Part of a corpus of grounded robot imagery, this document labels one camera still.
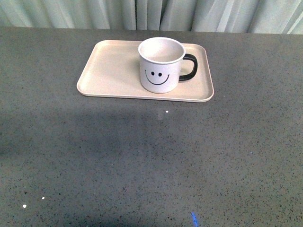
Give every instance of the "smiley face mouth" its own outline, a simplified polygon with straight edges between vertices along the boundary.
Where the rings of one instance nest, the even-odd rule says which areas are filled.
[[[145,71],[145,75],[146,75],[147,80],[148,80],[151,84],[153,84],[153,85],[161,85],[161,84],[164,84],[164,83],[169,79],[169,74],[168,74],[168,75],[167,75],[167,78],[166,78],[166,80],[165,80],[164,82],[162,82],[162,83],[160,83],[160,84],[155,84],[155,83],[152,83],[152,82],[148,79],[147,74],[146,74],[146,70],[144,70],[144,71]]]

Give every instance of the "smiley face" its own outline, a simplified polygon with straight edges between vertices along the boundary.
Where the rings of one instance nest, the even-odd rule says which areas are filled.
[[[147,80],[153,85],[161,85],[164,84],[169,79],[169,74],[163,75],[161,72],[152,71],[150,74],[145,71],[145,75]]]

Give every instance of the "tray rim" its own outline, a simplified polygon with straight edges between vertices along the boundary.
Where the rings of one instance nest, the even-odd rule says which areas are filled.
[[[81,89],[81,80],[83,79],[84,77],[84,71],[85,69],[88,67],[88,64],[90,62],[90,59],[93,57],[93,54],[95,51],[97,51],[97,48],[99,45],[109,45],[107,43],[109,42],[118,42],[118,43],[136,43],[136,44],[140,44],[142,41],[135,41],[135,40],[102,40],[98,43],[95,44],[84,68],[83,68],[83,71],[79,77],[79,80],[77,82],[77,90],[84,96],[89,96],[89,97],[107,97],[107,98],[131,98],[131,99],[148,99],[148,100],[161,100],[161,101],[177,101],[177,102],[194,102],[194,103],[203,103],[203,102],[207,102],[209,101],[213,96],[214,96],[214,85],[213,85],[213,80],[212,80],[212,77],[211,77],[211,73],[210,73],[210,68],[209,68],[209,63],[208,63],[208,57],[207,57],[207,54],[206,54],[206,49],[198,44],[189,44],[189,43],[182,43],[184,44],[185,46],[186,45],[191,45],[191,46],[196,46],[197,48],[199,48],[201,51],[204,52],[204,55],[205,55],[205,62],[206,62],[206,65],[207,65],[207,72],[209,74],[209,80],[210,80],[210,88],[211,88],[211,95],[207,98],[204,98],[204,99],[196,99],[196,98],[178,98],[178,97],[174,97],[174,98],[171,98],[171,97],[157,97],[157,96],[134,96],[134,95],[110,95],[110,94],[95,94],[95,93],[90,93],[90,92],[84,92],[82,89]]]

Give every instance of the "stone countertop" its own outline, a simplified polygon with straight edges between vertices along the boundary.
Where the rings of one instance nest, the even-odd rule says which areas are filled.
[[[96,43],[154,36],[206,49],[210,101],[77,91]],[[0,28],[0,226],[303,226],[302,44]]]

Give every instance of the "mug rim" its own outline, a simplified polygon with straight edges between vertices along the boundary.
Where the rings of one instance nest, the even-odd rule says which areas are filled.
[[[151,60],[151,59],[149,59],[149,58],[147,58],[147,57],[145,57],[145,56],[143,55],[143,53],[141,52],[141,47],[144,45],[144,43],[146,43],[147,41],[150,41],[150,40],[152,40],[152,39],[173,41],[173,42],[177,43],[177,44],[183,49],[183,53],[182,53],[182,55],[181,55],[179,58],[177,58],[177,59],[175,59],[175,60],[172,60],[172,61],[154,61],[154,60]],[[152,38],[149,38],[149,39],[145,39],[144,41],[142,41],[142,42],[140,43],[140,45],[139,45],[139,47],[138,47],[138,52],[139,52],[140,56],[141,56],[143,59],[145,59],[146,61],[151,62],[151,63],[155,63],[155,64],[160,64],[160,65],[168,65],[168,64],[176,63],[176,62],[182,60],[183,57],[184,57],[184,55],[186,54],[185,47],[182,45],[182,43],[180,43],[179,41],[177,41],[177,40],[175,40],[175,39],[171,39],[171,38],[167,38],[167,37],[152,37]]]

